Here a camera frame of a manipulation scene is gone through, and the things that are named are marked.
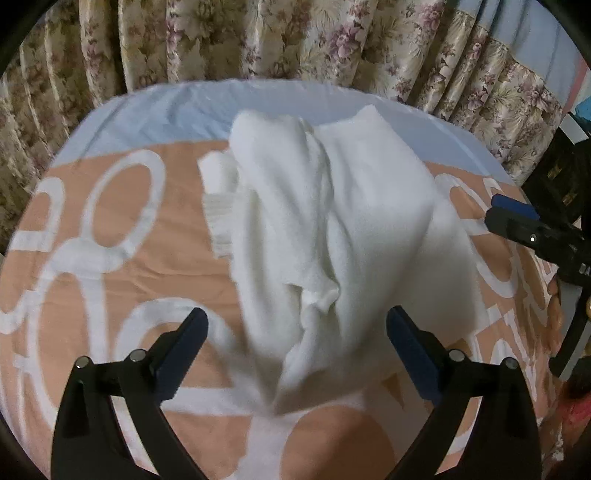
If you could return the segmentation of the person's right hand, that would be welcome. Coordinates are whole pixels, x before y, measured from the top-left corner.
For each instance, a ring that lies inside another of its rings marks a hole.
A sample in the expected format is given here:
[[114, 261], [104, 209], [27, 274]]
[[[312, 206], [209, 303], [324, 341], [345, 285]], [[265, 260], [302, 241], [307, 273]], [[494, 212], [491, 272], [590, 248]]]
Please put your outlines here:
[[550, 300], [547, 307], [547, 343], [552, 355], [558, 353], [561, 347], [561, 329], [564, 322], [564, 314], [561, 305], [560, 287], [558, 276], [555, 275], [547, 286]]

